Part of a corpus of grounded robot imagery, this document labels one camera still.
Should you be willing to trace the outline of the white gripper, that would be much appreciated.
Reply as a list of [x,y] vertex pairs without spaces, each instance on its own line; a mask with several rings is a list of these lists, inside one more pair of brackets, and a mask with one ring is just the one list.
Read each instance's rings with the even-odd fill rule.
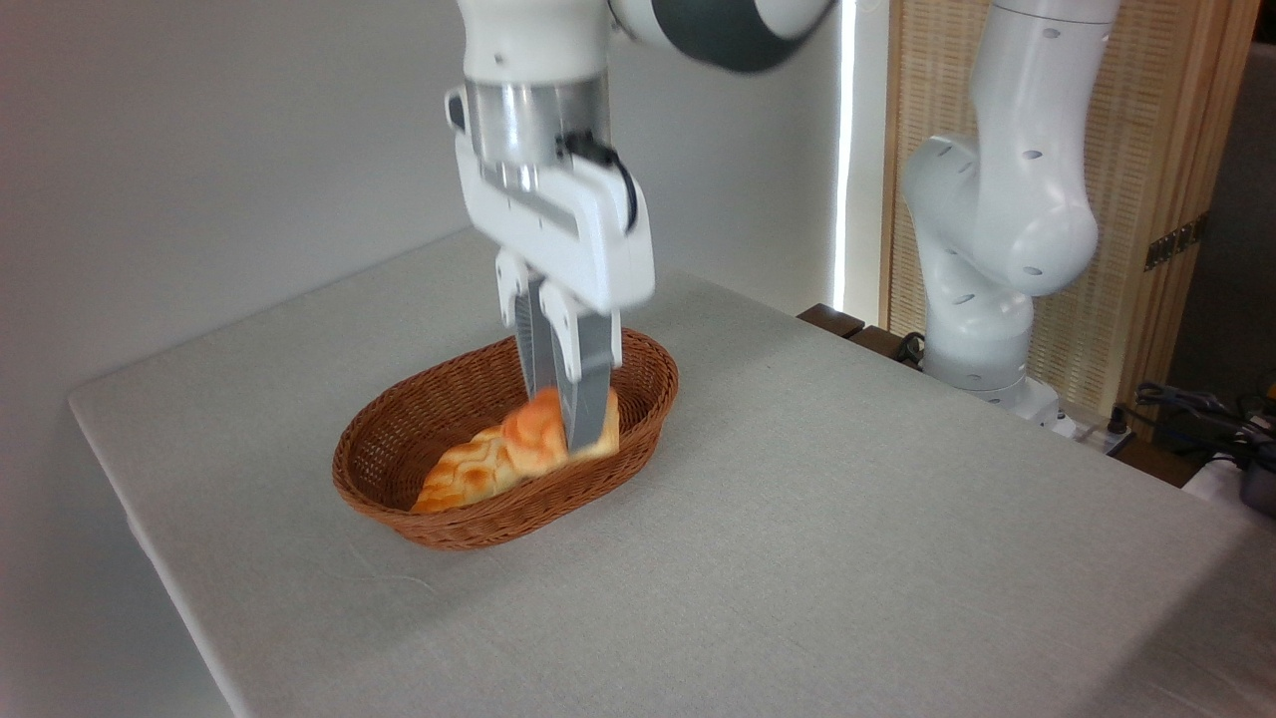
[[484,176],[470,136],[456,136],[456,156],[470,218],[507,249],[495,259],[498,304],[524,390],[558,386],[568,451],[582,453],[604,435],[611,372],[623,363],[620,315],[610,310],[655,291],[644,196],[637,194],[629,224],[629,193],[615,170],[588,159],[542,165],[522,191]]

